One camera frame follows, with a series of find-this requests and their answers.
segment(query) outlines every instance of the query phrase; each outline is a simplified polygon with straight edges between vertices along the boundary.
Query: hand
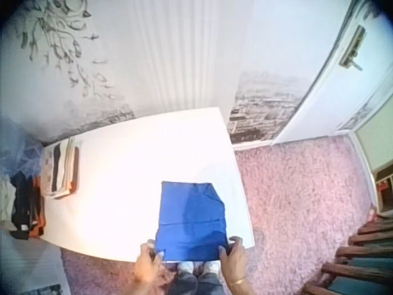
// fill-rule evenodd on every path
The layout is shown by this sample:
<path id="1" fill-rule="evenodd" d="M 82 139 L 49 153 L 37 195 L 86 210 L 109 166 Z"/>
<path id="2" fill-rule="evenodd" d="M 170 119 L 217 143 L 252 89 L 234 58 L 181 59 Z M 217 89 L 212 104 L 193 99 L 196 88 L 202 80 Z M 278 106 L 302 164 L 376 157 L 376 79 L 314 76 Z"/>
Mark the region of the hand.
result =
<path id="1" fill-rule="evenodd" d="M 164 253 L 158 253 L 155 257 L 154 254 L 153 243 L 141 245 L 141 254 L 135 263 L 135 279 L 138 283 L 151 285 L 156 279 Z"/>
<path id="2" fill-rule="evenodd" d="M 239 237 L 230 237 L 231 241 L 229 251 L 220 246 L 221 271 L 228 286 L 244 280 L 246 277 L 246 253 L 243 246 L 243 239 Z"/>

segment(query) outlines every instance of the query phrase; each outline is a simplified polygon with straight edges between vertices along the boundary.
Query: white door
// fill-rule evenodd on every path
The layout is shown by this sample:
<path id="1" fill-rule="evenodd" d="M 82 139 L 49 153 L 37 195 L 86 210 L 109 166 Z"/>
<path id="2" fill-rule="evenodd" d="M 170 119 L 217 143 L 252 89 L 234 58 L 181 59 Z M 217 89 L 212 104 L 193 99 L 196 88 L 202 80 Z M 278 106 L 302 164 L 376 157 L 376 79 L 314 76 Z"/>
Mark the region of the white door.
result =
<path id="1" fill-rule="evenodd" d="M 360 45 L 355 45 L 357 55 L 352 55 L 353 63 L 346 68 L 340 62 L 347 49 L 353 48 L 351 41 L 356 34 Z M 393 29 L 389 20 L 371 2 L 360 2 L 314 88 L 274 143 L 334 135 L 370 101 L 392 65 Z"/>

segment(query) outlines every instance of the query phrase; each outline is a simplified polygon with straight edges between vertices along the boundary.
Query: person's left hand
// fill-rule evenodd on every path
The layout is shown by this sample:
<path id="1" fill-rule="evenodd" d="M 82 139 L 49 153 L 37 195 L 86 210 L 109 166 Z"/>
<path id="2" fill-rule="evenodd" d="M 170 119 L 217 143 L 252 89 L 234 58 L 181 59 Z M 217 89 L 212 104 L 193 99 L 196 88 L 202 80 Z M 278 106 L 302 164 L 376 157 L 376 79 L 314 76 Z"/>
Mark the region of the person's left hand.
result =
<path id="1" fill-rule="evenodd" d="M 154 255 L 154 245 L 152 243 L 141 245 L 141 254 L 135 263 L 134 274 L 137 282 L 151 285 L 157 278 L 164 253 L 158 253 L 155 257 Z"/>

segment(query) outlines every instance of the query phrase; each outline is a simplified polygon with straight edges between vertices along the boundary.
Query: bracelet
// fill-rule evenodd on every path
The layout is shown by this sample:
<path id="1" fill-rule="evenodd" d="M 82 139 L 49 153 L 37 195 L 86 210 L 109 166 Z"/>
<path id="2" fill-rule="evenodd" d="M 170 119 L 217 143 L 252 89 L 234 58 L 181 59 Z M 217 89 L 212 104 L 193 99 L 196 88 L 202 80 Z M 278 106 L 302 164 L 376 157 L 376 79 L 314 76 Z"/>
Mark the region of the bracelet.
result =
<path id="1" fill-rule="evenodd" d="M 246 277 L 241 278 L 240 280 L 234 281 L 233 283 L 229 283 L 228 286 L 232 287 L 232 286 L 236 286 L 236 285 L 240 285 L 242 284 L 242 282 L 246 279 Z"/>

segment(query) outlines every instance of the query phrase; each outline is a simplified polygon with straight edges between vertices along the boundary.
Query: green wall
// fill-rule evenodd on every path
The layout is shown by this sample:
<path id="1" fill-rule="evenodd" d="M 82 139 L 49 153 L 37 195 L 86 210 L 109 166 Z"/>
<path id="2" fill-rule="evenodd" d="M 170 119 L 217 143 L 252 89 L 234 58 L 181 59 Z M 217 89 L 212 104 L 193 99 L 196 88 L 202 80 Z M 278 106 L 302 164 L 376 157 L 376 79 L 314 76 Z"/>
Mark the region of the green wall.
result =
<path id="1" fill-rule="evenodd" d="M 393 95 L 356 134 L 372 170 L 393 160 Z"/>

